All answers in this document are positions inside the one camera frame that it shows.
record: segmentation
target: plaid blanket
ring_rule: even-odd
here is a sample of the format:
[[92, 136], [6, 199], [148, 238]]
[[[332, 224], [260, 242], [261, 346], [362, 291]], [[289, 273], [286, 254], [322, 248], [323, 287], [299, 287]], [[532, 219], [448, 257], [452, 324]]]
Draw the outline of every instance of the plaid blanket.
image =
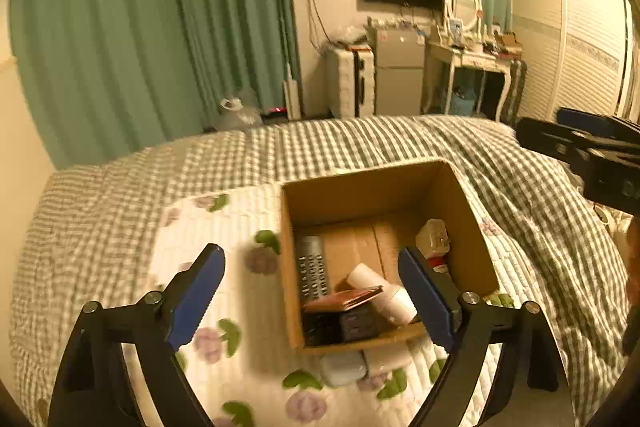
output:
[[321, 176], [414, 158], [445, 158], [474, 188], [498, 240], [530, 281], [561, 349], [577, 423], [617, 377], [625, 269], [561, 165], [521, 149], [492, 122], [458, 117], [325, 120], [192, 137], [50, 179], [15, 275], [10, 339], [18, 400], [42, 425], [82, 305], [142, 294], [164, 207], [227, 188]]

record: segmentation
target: metal screw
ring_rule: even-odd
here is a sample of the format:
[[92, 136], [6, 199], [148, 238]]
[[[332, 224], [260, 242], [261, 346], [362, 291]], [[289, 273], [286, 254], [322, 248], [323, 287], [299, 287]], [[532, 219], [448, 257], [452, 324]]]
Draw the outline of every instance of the metal screw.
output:
[[535, 302], [527, 302], [524, 307], [526, 308], [526, 310], [531, 313], [531, 314], [538, 314], [540, 313], [540, 306], [538, 306]]
[[145, 302], [147, 304], [158, 304], [162, 300], [162, 294], [160, 292], [149, 292], [145, 295]]
[[97, 301], [89, 301], [89, 302], [87, 302], [87, 304], [82, 306], [82, 311], [84, 313], [93, 313], [97, 309], [98, 309], [98, 302]]
[[478, 304], [478, 302], [480, 302], [478, 294], [473, 292], [464, 292], [462, 294], [462, 300], [467, 304]]

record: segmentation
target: black cord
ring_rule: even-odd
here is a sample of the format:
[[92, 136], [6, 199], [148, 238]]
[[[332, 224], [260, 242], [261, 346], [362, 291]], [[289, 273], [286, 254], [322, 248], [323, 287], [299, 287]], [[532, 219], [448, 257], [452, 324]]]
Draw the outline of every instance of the black cord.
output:
[[[316, 39], [318, 38], [318, 27], [316, 26], [316, 21], [313, 19], [312, 13], [311, 13], [311, 3], [314, 4], [314, 10], [316, 11], [316, 17], [318, 17], [318, 22], [320, 23], [320, 27], [322, 28], [322, 32], [324, 33], [324, 36], [326, 37], [327, 41], [329, 42], [329, 44], [331, 44], [332, 46], [336, 46], [338, 47], [338, 44], [336, 44], [335, 42], [333, 42], [330, 38], [329, 35], [327, 34], [326, 30], [324, 29], [324, 24], [322, 23], [322, 18], [320, 17], [320, 14], [318, 13], [318, 5], [316, 4], [316, 0], [306, 0], [307, 2], [307, 7], [308, 7], [308, 12], [311, 15], [311, 17], [309, 17], [309, 39], [311, 40], [311, 22], [313, 21], [313, 25], [314, 25], [314, 29], [316, 32]], [[321, 48], [320, 46], [314, 44], [313, 41], [311, 41], [311, 45], [314, 47], [314, 49], [316, 50], [316, 52], [320, 53]]]

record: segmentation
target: bedspread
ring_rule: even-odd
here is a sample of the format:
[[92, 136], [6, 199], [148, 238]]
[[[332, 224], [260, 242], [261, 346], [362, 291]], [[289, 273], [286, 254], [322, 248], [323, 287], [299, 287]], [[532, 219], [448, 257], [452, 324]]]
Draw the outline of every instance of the bedspread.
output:
[[457, 167], [485, 213], [481, 228], [505, 291], [544, 308], [584, 423], [625, 364], [628, 303], [616, 248], [556, 161], [521, 149], [500, 124], [442, 116], [211, 134], [55, 174], [15, 275], [10, 338], [23, 410], [42, 425], [38, 404], [50, 400], [85, 302], [119, 306], [144, 293], [165, 208], [220, 190], [435, 157]]

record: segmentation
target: sliding wardrobe door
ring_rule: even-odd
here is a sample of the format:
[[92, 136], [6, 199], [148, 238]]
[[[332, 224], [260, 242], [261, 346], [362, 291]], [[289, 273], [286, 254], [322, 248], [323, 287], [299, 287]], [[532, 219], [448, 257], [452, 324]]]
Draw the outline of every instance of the sliding wardrobe door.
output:
[[566, 45], [553, 113], [615, 114], [625, 68], [625, 0], [566, 0]]
[[513, 31], [527, 62], [520, 117], [547, 118], [556, 85], [561, 27], [562, 0], [513, 0]]

